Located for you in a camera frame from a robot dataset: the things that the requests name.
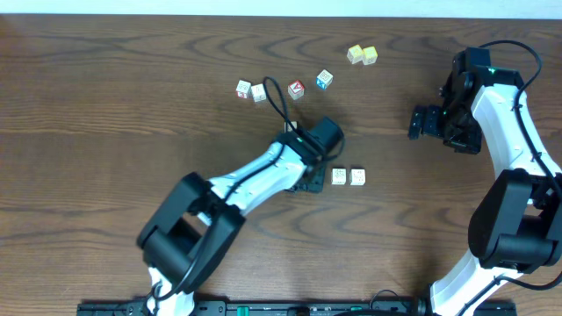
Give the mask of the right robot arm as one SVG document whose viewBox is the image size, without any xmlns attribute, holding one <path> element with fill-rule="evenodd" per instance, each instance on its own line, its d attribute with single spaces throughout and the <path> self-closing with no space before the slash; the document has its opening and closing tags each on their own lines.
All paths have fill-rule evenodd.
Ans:
<svg viewBox="0 0 562 316">
<path fill-rule="evenodd" d="M 496 68 L 489 45 L 455 55 L 441 88 L 443 104 L 414 108 L 408 137 L 428 135 L 462 154 L 487 145 L 495 180 L 468 226 L 468 249 L 425 296 L 412 315 L 513 315 L 488 299 L 504 284 L 548 291 L 561 283 L 529 284 L 522 276 L 561 257 L 561 168 L 534 126 L 523 80 L 515 69 Z"/>
</svg>

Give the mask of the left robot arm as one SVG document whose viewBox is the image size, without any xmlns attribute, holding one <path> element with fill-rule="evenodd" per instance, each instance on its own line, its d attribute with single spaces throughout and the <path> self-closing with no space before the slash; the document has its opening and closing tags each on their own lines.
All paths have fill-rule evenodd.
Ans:
<svg viewBox="0 0 562 316">
<path fill-rule="evenodd" d="M 152 282 L 143 314 L 191 314 L 195 291 L 220 265 L 247 214 L 280 191 L 308 190 L 343 141 L 341 127 L 325 117 L 310 130 L 280 133 L 264 154 L 227 175 L 184 176 L 137 238 Z"/>
</svg>

